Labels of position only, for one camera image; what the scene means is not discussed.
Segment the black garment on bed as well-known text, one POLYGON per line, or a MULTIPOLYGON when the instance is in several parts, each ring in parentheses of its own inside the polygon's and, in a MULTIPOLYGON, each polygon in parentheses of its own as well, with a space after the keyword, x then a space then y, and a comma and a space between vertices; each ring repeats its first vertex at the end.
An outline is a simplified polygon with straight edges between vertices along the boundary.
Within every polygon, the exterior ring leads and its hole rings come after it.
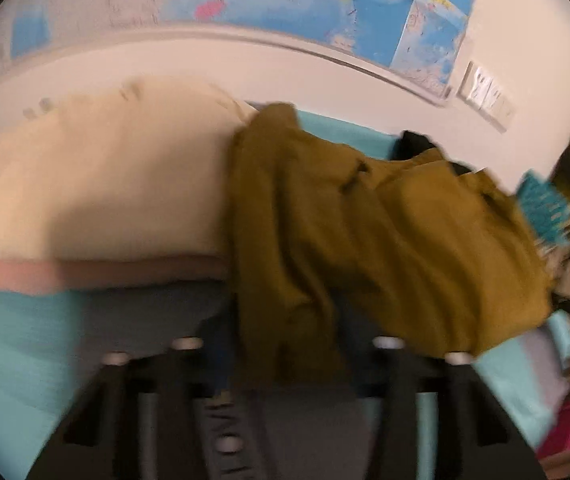
POLYGON ((405 169, 427 169, 460 177, 472 174, 472 169, 461 162, 453 162, 441 151, 438 144, 428 136, 413 131, 404 131, 391 149, 389 159, 402 162, 405 169))

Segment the cream folded garment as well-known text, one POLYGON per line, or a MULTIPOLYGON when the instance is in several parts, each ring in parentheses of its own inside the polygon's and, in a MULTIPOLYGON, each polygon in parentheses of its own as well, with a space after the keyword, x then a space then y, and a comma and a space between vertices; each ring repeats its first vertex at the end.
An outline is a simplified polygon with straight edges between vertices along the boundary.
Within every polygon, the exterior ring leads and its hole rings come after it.
POLYGON ((218 255, 227 149, 254 112, 204 80, 142 77, 0 133, 0 260, 218 255))

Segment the teal bed sheet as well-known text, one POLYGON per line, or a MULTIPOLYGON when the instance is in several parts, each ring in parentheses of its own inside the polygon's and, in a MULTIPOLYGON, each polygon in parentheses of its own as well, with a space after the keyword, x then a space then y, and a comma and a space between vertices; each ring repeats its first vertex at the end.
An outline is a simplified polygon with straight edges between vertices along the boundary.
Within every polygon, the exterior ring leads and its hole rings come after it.
MULTIPOLYGON (((31 466, 107 356, 156 356, 219 311, 238 312, 225 222, 227 165, 220 252, 208 256, 227 267, 223 280, 0 292, 0 479, 31 479, 31 466)), ((195 403, 205 479, 413 479, 420 392, 437 394, 436 478, 543 477, 534 448, 476 372, 478 356, 421 356, 341 310, 343 379, 257 389, 237 376, 239 325, 238 336, 227 380, 195 403)), ((143 396, 143 472, 155 474, 156 404, 156 396, 143 396)))

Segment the white wall socket panel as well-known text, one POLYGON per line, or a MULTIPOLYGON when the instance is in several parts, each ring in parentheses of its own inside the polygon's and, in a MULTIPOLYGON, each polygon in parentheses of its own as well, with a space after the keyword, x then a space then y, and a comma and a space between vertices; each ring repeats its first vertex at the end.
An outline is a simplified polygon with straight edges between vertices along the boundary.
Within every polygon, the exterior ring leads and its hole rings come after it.
POLYGON ((506 132, 516 115, 516 106, 503 86, 485 68, 469 62, 457 96, 490 122, 506 132))

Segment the colourful wall map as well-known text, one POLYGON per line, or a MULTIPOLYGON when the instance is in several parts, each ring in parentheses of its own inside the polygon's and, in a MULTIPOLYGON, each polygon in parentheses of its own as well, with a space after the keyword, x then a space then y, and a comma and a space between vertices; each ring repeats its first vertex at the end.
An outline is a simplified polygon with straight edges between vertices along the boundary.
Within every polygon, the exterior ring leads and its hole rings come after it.
POLYGON ((0 76, 38 51, 122 28, 221 24, 339 50, 438 100, 475 0, 1 0, 0 76))

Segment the pink folded garment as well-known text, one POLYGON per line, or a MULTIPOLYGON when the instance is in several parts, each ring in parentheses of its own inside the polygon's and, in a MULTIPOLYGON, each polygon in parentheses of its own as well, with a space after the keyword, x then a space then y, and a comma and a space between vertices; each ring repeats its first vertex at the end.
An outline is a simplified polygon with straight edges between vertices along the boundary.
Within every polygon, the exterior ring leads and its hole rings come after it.
POLYGON ((227 267, 223 261, 208 256, 183 255, 139 261, 0 260, 0 292, 28 296, 226 277, 227 267))

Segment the top blue plastic basket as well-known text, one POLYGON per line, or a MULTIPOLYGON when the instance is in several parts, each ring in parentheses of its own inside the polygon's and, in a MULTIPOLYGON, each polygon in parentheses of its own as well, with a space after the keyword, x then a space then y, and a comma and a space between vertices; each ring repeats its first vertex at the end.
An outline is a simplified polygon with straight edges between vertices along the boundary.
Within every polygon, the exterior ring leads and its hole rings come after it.
POLYGON ((534 171, 521 178, 516 192, 517 203, 536 238, 548 246, 568 246, 567 226, 570 206, 554 185, 534 171))

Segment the olive brown jacket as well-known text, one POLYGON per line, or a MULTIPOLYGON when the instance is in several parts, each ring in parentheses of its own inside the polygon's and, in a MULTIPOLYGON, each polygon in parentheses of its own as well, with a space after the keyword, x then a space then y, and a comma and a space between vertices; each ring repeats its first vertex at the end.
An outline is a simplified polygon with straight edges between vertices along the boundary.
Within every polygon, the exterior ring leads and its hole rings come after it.
POLYGON ((437 148, 366 156, 285 103, 233 136, 225 225, 253 388, 343 379, 341 310, 430 358, 480 356, 552 310, 532 229, 489 174, 456 174, 437 148))

